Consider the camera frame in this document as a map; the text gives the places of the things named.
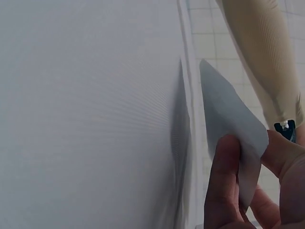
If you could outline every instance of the grout line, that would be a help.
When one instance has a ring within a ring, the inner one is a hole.
[[[213,34],[229,34],[228,32],[195,32],[195,33],[192,33],[192,34],[200,34],[200,35],[213,35]]]
[[[217,61],[217,60],[220,60],[220,61],[226,61],[226,60],[230,60],[230,61],[238,61],[240,60],[239,58],[204,58],[205,60],[214,60],[214,61]]]
[[[188,10],[208,10],[210,7],[198,7],[198,8],[190,8]]]
[[[214,37],[214,50],[215,50],[215,59],[216,59],[216,69],[218,70],[217,49],[216,49],[216,35],[215,35],[215,29],[214,29],[214,19],[213,19],[213,14],[212,14],[211,1],[209,1],[209,6],[210,6],[210,14],[211,14],[211,20],[212,20],[212,30],[213,30],[213,37]]]

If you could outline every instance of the finger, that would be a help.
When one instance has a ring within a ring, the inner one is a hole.
[[[204,228],[219,228],[234,221],[238,202],[234,201],[240,144],[236,137],[222,137],[216,148],[204,204]]]
[[[280,225],[280,209],[265,192],[256,187],[253,200],[250,205],[252,212],[263,228],[274,228]]]
[[[269,145],[262,156],[262,163],[281,181],[292,163],[305,156],[305,148],[290,142],[276,131],[268,130],[268,136]]]

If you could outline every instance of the tile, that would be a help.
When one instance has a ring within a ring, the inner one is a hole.
[[[274,176],[273,173],[264,165],[261,167],[260,177]]]
[[[231,84],[243,83],[243,68],[240,60],[217,60],[217,70]]]
[[[217,58],[238,58],[237,51],[229,34],[215,34]]]
[[[229,33],[220,9],[212,9],[213,28],[215,33]]]
[[[277,0],[277,2],[279,7],[281,8],[281,11],[287,11],[285,0]]]
[[[301,87],[305,87],[305,64],[296,64],[296,71]]]
[[[192,33],[213,33],[210,9],[189,10]]]
[[[209,0],[189,0],[189,9],[210,8]]]
[[[274,203],[276,203],[276,204],[279,203],[279,198],[280,198],[279,188],[277,188],[277,189],[264,189],[264,191]]]
[[[218,4],[216,3],[216,0],[209,0],[211,8],[219,8]]]
[[[237,95],[244,102],[244,86],[242,84],[234,84],[233,85]]]
[[[263,182],[263,189],[275,189],[277,190],[279,188],[279,181],[278,178],[276,176],[269,175],[269,176],[263,176],[262,177],[262,182]]]
[[[304,0],[286,0],[287,12],[299,15],[305,15]]]
[[[295,62],[305,63],[305,40],[295,39]]]
[[[194,34],[193,45],[196,58],[215,59],[215,43],[212,34]]]
[[[215,69],[217,69],[216,60],[206,59],[206,61]]]
[[[243,84],[249,84],[249,85],[251,85],[251,82],[250,82],[250,80],[249,80],[249,77],[248,77],[248,75],[247,75],[247,73],[246,73],[244,67],[243,67]]]
[[[244,103],[247,107],[261,107],[251,85],[244,85]]]
[[[305,17],[300,15],[288,15],[288,26],[291,37],[305,39]]]

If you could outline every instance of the white surface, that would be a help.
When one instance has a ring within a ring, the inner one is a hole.
[[[1,229],[202,223],[176,0],[3,0],[0,29]]]

